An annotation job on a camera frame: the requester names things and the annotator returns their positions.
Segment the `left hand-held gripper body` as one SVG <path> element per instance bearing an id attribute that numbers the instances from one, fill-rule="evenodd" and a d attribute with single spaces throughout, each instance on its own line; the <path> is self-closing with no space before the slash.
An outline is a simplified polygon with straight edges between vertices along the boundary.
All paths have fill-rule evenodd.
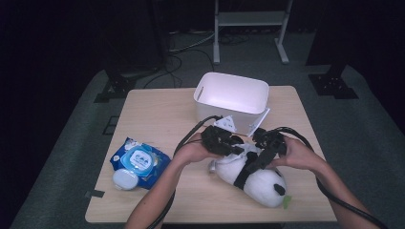
<path id="1" fill-rule="evenodd" d="M 202 132 L 202 145 L 218 156 L 239 155 L 244 149 L 244 141 L 235 135 L 236 126 L 231 115 L 220 117 Z"/>

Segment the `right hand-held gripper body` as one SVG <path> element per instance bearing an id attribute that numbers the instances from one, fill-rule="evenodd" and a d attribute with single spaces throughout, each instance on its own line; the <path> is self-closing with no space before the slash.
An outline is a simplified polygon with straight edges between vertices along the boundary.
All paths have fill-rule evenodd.
<path id="1" fill-rule="evenodd" d="M 287 153 L 284 136 L 279 130 L 267 131 L 260 127 L 269 111 L 270 108 L 265 108 L 248 129 L 247 135 L 255 142 L 255 146 L 262 150 L 259 159 L 274 159 L 277 155 L 284 156 Z"/>

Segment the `white wet wipe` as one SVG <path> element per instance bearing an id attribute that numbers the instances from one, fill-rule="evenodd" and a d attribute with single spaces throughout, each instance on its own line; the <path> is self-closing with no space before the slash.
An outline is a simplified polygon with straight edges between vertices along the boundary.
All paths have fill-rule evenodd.
<path id="1" fill-rule="evenodd" d="M 256 153 L 257 148 L 250 143 L 235 144 L 231 146 L 230 154 L 225 156 L 225 158 L 229 159 L 239 158 L 246 156 L 250 152 Z"/>

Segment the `panda plush toy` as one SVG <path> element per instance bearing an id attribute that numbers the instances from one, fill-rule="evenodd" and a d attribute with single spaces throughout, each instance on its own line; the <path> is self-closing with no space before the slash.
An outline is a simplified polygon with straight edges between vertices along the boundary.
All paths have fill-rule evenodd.
<path id="1" fill-rule="evenodd" d="M 281 172 L 277 169 L 259 169 L 250 173 L 246 169 L 257 159 L 260 152 L 257 148 L 256 153 L 250 152 L 243 157 L 213 159 L 208 169 L 224 182 L 243 190 L 258 203 L 275 208 L 283 203 L 287 193 L 287 185 Z"/>

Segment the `white plastic storage box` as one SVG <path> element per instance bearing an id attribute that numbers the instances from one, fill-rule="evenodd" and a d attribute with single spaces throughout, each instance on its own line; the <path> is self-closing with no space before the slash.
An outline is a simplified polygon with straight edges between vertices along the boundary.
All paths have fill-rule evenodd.
<path id="1" fill-rule="evenodd" d="M 265 81 L 227 73 L 206 73 L 193 98 L 196 117 L 232 116 L 233 133 L 252 136 L 266 118 L 269 86 Z"/>

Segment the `blue wet wipes packet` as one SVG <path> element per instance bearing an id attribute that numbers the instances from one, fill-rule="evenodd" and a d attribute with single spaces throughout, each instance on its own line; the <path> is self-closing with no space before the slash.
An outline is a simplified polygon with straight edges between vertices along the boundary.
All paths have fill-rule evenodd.
<path id="1" fill-rule="evenodd" d="M 113 182 L 119 190 L 150 190 L 170 162 L 170 157 L 157 148 L 127 137 L 110 158 Z"/>

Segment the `person's left hand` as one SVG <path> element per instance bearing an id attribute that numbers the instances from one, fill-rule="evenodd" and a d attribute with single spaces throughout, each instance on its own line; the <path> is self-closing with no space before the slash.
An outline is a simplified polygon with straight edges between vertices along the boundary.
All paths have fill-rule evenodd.
<path id="1" fill-rule="evenodd" d="M 209 152 L 203 146 L 202 135 L 196 133 L 175 153 L 173 162 L 175 164 L 188 165 L 210 157 L 218 158 L 219 156 Z"/>

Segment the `person's right hand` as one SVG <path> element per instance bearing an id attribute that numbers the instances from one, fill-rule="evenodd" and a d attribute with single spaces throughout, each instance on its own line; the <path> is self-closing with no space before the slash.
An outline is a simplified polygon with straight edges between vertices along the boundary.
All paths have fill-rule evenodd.
<path id="1" fill-rule="evenodd" d="M 326 161 L 304 143 L 288 136 L 285 136 L 284 140 L 287 145 L 286 154 L 273 159 L 268 165 L 268 168 L 288 166 L 295 169 L 310 170 L 312 172 L 323 170 Z"/>

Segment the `black stand with base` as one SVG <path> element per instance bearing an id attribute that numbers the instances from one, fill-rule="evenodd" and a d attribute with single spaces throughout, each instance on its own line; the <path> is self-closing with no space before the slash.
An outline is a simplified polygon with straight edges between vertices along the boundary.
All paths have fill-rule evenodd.
<path id="1" fill-rule="evenodd" d="M 105 59 L 102 67 L 107 75 L 107 82 L 103 90 L 97 94 L 95 103 L 108 103 L 111 99 L 125 98 L 136 86 L 136 79 L 125 76 L 129 71 L 129 65 L 118 64 Z"/>
<path id="2" fill-rule="evenodd" d="M 309 80 L 317 94 L 333 96 L 335 99 L 357 99 L 358 95 L 354 89 L 342 78 L 345 68 L 344 63 L 334 63 L 325 73 L 310 74 Z"/>

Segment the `white metal stand frame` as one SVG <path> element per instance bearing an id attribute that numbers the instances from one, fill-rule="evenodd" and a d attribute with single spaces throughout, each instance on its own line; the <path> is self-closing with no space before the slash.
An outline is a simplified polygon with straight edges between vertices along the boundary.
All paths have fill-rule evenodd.
<path id="1" fill-rule="evenodd" d="M 219 0 L 215 0 L 213 63 L 219 64 L 221 62 L 219 44 L 220 28 L 279 26 L 279 36 L 274 39 L 274 43 L 282 63 L 288 64 L 289 59 L 283 42 L 287 31 L 292 5 L 293 0 L 287 0 L 286 8 L 284 10 L 221 12 L 219 10 Z"/>

